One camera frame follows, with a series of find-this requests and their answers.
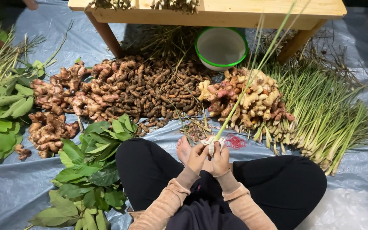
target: person's hand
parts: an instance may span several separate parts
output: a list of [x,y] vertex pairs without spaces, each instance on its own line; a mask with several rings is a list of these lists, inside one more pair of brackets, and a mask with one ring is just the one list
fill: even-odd
[[212,167],[214,176],[224,175],[229,170],[229,149],[224,145],[221,149],[220,143],[214,144],[214,157],[212,158]]
[[188,158],[187,166],[190,167],[197,175],[200,174],[204,160],[208,156],[208,147],[205,147],[202,143],[197,144],[191,149],[190,157]]

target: white cloth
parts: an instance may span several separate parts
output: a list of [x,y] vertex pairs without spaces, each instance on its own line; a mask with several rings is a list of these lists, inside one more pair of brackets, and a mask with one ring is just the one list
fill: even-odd
[[204,146],[207,146],[208,145],[208,154],[210,154],[211,157],[214,157],[214,144],[215,144],[215,142],[219,142],[220,143],[220,146],[221,146],[221,149],[220,150],[222,150],[222,148],[225,145],[225,138],[219,138],[216,141],[214,141],[214,138],[215,138],[215,136],[211,136],[208,140],[206,140],[206,139],[201,140],[201,143]]

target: wooden tabletop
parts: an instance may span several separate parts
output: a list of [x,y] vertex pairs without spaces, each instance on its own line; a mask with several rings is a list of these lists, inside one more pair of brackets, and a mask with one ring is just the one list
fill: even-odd
[[[69,0],[73,11],[83,11],[91,0]],[[182,14],[171,10],[152,10],[152,0],[137,0],[137,9],[87,9],[102,23],[175,24],[192,26],[256,27],[260,14],[265,15],[265,28],[279,28],[294,0],[201,0],[199,13]],[[287,25],[298,15],[308,0],[297,0]],[[311,0],[292,29],[309,30],[321,19],[340,19],[347,13],[342,0]]]

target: person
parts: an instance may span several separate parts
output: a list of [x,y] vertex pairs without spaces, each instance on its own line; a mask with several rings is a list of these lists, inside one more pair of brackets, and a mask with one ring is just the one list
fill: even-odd
[[229,163],[215,143],[177,143],[180,164],[140,138],[117,152],[121,184],[134,212],[129,230],[294,230],[322,199],[324,172],[293,155]]

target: pile of ginger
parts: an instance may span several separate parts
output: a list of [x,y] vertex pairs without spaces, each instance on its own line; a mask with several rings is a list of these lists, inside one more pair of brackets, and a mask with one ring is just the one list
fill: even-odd
[[250,73],[246,68],[226,70],[225,80],[221,83],[211,84],[211,81],[206,80],[199,84],[201,95],[198,99],[211,102],[208,107],[209,116],[219,115],[219,121],[228,117],[245,89],[250,74],[249,86],[231,117],[231,128],[237,129],[238,121],[241,128],[252,129],[270,119],[279,121],[285,117],[293,121],[294,116],[286,112],[285,104],[280,100],[282,94],[278,91],[277,81],[260,70],[252,70]]
[[[52,156],[50,153],[56,154],[62,150],[61,138],[72,139],[79,131],[78,122],[67,124],[64,114],[58,116],[52,112],[36,112],[28,116],[32,121],[28,140],[39,151],[38,155],[42,159]],[[24,149],[20,144],[15,151],[19,154],[19,160],[31,155],[30,150]]]
[[[144,61],[141,56],[103,60],[87,69],[79,61],[51,76],[50,82],[32,82],[35,103],[56,115],[74,113],[94,122],[117,119],[124,113],[134,118],[148,118],[139,123],[139,132],[160,128],[168,119],[178,119],[179,112],[198,115],[202,107],[194,97],[201,94],[198,84],[215,76],[202,65],[182,62],[177,72],[171,61]],[[91,82],[82,81],[91,75]]]

